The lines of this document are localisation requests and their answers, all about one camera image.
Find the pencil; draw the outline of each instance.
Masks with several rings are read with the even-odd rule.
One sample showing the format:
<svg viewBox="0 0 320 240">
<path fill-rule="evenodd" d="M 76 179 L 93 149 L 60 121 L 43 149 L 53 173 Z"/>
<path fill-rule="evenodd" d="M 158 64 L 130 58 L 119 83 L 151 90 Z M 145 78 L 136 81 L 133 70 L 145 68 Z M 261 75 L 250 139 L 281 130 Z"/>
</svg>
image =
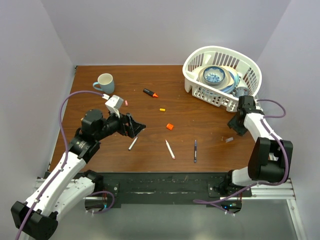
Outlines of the pencil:
<svg viewBox="0 0 320 240">
<path fill-rule="evenodd" d="M 176 157 L 175 157 L 174 153 L 172 152 L 171 147 L 170 147 L 170 145 L 169 145 L 167 140 L 165 140 L 165 144 L 166 144 L 166 146 L 167 146 L 167 148 L 169 150 L 169 153 L 170 153 L 172 159 L 176 159 Z"/>
<path fill-rule="evenodd" d="M 128 148 L 128 150 L 130 151 L 132 149 L 132 147 L 135 145 L 136 141 L 138 140 L 138 137 L 136 137 L 133 142 L 131 143 L 130 147 Z"/>
</svg>

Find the small orange block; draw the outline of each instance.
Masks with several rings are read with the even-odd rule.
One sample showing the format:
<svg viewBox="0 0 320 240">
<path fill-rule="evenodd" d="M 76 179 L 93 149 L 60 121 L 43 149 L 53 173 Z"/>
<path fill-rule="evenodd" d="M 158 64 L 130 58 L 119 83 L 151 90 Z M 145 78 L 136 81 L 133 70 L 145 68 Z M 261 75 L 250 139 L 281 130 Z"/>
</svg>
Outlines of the small orange block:
<svg viewBox="0 0 320 240">
<path fill-rule="evenodd" d="M 166 128 L 169 129 L 169 130 L 172 130 L 174 128 L 174 126 L 172 124 L 168 123 L 166 125 Z"/>
</svg>

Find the white plastic basket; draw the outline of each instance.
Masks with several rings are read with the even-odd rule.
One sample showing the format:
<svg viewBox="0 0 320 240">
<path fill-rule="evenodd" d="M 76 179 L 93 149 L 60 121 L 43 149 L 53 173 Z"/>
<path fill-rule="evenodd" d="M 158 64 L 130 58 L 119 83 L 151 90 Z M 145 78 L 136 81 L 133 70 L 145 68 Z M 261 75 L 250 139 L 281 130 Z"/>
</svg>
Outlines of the white plastic basket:
<svg viewBox="0 0 320 240">
<path fill-rule="evenodd" d="M 262 81 L 258 65 L 240 52 L 220 46 L 201 47 L 187 58 L 182 68 L 187 93 L 192 89 L 192 95 L 198 99 L 217 107 L 223 105 L 228 112 L 237 111 L 239 98 L 199 82 L 199 72 L 208 65 L 234 68 L 239 74 L 240 83 L 249 88 L 249 95 L 257 95 Z"/>
</svg>

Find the white wall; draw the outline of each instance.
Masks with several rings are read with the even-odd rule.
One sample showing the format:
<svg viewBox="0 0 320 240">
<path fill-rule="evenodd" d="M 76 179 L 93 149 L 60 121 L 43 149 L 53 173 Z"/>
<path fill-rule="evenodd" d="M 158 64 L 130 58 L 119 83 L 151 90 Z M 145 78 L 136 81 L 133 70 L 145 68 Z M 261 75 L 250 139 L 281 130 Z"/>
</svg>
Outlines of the white wall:
<svg viewBox="0 0 320 240">
<path fill-rule="evenodd" d="M 14 239 L 11 206 L 48 166 L 74 68 L 40 0 L 0 1 L 0 33 L 0 239 Z"/>
<path fill-rule="evenodd" d="M 257 60 L 290 0 L 42 0 L 76 65 L 176 65 L 218 45 Z"/>
<path fill-rule="evenodd" d="M 290 176 L 310 240 L 320 238 L 320 2 L 292 0 L 258 60 L 260 97 L 277 100 L 287 116 L 272 121 L 293 142 Z M 277 107 L 264 107 L 269 113 Z"/>
</svg>

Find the cable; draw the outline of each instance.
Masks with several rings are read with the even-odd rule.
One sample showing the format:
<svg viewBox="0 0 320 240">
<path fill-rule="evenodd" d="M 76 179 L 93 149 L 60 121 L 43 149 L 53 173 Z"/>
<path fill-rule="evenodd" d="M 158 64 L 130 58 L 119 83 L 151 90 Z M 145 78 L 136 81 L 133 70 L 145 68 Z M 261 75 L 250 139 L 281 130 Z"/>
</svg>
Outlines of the cable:
<svg viewBox="0 0 320 240">
<path fill-rule="evenodd" d="M 110 204 L 109 207 L 104 208 L 104 209 L 101 210 L 101 211 L 94 211 L 93 214 L 102 214 L 102 213 L 105 213 L 106 211 L 109 211 L 110 208 L 112 208 L 112 206 L 115 204 L 115 196 L 114 196 L 111 192 L 109 192 L 109 191 L 97 191 L 97 192 L 91 193 L 89 196 L 95 196 L 95 195 L 98 195 L 98 194 L 109 194 L 109 195 L 111 195 L 111 197 L 112 197 L 112 202 L 111 202 L 111 204 Z"/>
<path fill-rule="evenodd" d="M 263 185 L 268 185 L 268 186 L 278 186 L 278 185 L 281 185 L 283 184 L 287 177 L 288 177 L 288 174 L 289 174 L 289 161 L 288 161 L 288 156 L 287 156 L 287 153 L 286 153 L 286 150 L 284 148 L 284 146 L 282 145 L 282 143 L 280 142 L 280 140 L 273 134 L 271 133 L 271 129 L 269 129 L 269 127 L 265 124 L 264 120 L 266 118 L 283 118 L 287 113 L 286 113 L 286 109 L 280 104 L 278 103 L 277 101 L 274 101 L 274 100 L 270 100 L 270 99 L 260 99 L 260 100 L 257 100 L 257 102 L 272 102 L 272 103 L 275 103 L 277 104 L 282 110 L 283 110 L 283 114 L 282 115 L 266 115 L 266 116 L 263 116 L 263 118 L 260 120 L 261 121 L 261 124 L 263 125 L 263 127 L 265 128 L 265 130 L 275 139 L 275 141 L 279 144 L 280 148 L 281 148 L 281 151 L 282 151 L 282 154 L 283 154 L 283 157 L 284 157 L 284 175 L 283 175 L 283 178 L 280 182 L 277 182 L 277 183 L 267 183 L 267 182 L 257 182 L 257 183 L 253 183 L 253 184 L 250 184 L 248 186 L 245 186 L 244 188 L 240 189 L 239 191 L 236 191 L 235 193 L 229 195 L 229 196 L 226 196 L 225 198 L 223 199 L 219 199 L 219 200 L 215 200 L 215 201 L 204 201 L 204 200 L 201 200 L 201 199 L 195 199 L 193 200 L 193 202 L 195 204 L 210 204 L 212 206 L 217 206 L 215 204 L 218 204 L 218 203 L 221 203 L 225 200 L 228 200 L 244 191 L 246 191 L 247 189 L 249 188 L 252 188 L 253 186 L 257 185 L 257 184 L 263 184 Z"/>
<path fill-rule="evenodd" d="M 60 131 L 61 131 L 61 135 L 62 135 L 62 138 L 63 138 L 63 142 L 64 142 L 64 147 L 65 147 L 65 155 L 64 155 L 64 161 L 61 165 L 61 169 L 63 169 L 63 167 L 67 164 L 67 160 L 68 160 L 68 142 L 67 142 L 67 137 L 66 137 L 66 134 L 65 134 L 65 131 L 64 131 L 64 128 L 62 126 L 62 110 L 64 108 L 64 105 L 66 103 L 66 101 L 76 95 L 76 94 L 96 94 L 96 95 L 99 95 L 99 96 L 103 96 L 102 93 L 99 93 L 99 92 L 96 92 L 96 91 L 75 91 L 73 93 L 71 93 L 69 96 L 67 96 L 64 101 L 62 102 L 62 104 L 60 105 L 60 108 L 59 108 L 59 126 L 60 126 Z M 21 223 L 21 226 L 19 227 L 19 230 L 15 236 L 15 240 L 19 240 L 20 238 L 20 235 L 26 225 L 26 222 L 29 218 L 29 216 L 31 215 L 31 212 L 33 211 L 33 209 L 36 207 L 36 204 L 37 202 L 36 201 L 39 201 L 39 199 L 41 198 L 41 196 L 44 194 L 44 192 L 46 191 L 46 189 L 49 187 L 49 185 L 53 182 L 53 180 L 59 175 L 59 173 L 61 172 L 61 170 L 59 169 L 54 175 L 53 177 L 46 183 L 46 185 L 43 187 L 43 189 L 39 192 L 38 196 L 35 198 L 35 202 L 32 204 L 32 206 L 29 208 L 28 212 L 26 213 L 22 223 Z"/>
</svg>

